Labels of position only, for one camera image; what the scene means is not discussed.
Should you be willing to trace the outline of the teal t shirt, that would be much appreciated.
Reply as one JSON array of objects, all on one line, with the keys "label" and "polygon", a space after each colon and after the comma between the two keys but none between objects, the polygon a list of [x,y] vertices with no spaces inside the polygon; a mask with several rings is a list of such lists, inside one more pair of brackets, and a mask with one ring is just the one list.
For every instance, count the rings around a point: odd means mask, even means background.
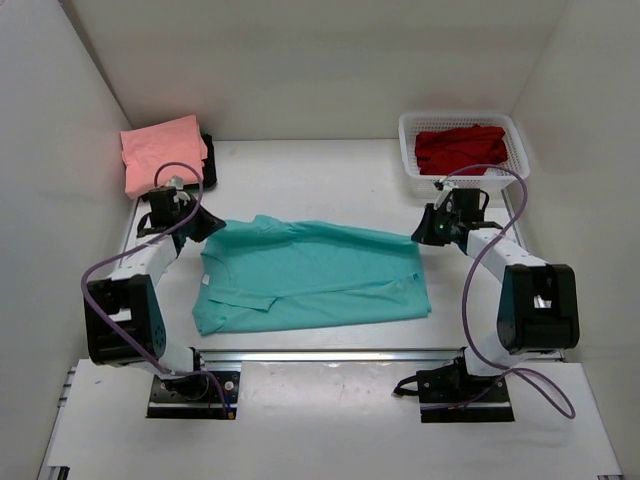
[{"label": "teal t shirt", "polygon": [[192,309],[201,336],[427,317],[418,246],[406,235],[258,215],[228,221],[201,252]]}]

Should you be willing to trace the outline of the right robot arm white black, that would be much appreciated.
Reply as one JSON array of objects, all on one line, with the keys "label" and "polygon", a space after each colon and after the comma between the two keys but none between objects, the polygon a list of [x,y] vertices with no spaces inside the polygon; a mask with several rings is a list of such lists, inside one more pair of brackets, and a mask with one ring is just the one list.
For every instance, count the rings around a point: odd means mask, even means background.
[{"label": "right robot arm white black", "polygon": [[[448,376],[449,391],[471,400],[484,388],[484,377],[496,376],[539,355],[573,349],[580,339],[574,270],[529,253],[507,236],[507,229],[485,219],[488,194],[478,188],[440,185],[440,194],[425,206],[411,239],[426,246],[456,245],[473,260],[462,293],[464,366]],[[478,268],[500,283],[496,329],[485,340],[471,337],[467,301]]]}]

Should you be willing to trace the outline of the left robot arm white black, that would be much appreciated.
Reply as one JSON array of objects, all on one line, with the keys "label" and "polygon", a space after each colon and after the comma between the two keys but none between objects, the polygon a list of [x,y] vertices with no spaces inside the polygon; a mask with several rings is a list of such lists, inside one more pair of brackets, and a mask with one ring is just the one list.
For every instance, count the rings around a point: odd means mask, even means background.
[{"label": "left robot arm white black", "polygon": [[156,294],[162,275],[185,244],[199,243],[226,223],[175,186],[149,192],[150,211],[137,227],[135,246],[118,257],[105,279],[83,278],[88,351],[97,365],[150,371],[188,398],[208,389],[209,373],[193,347],[168,340]]}]

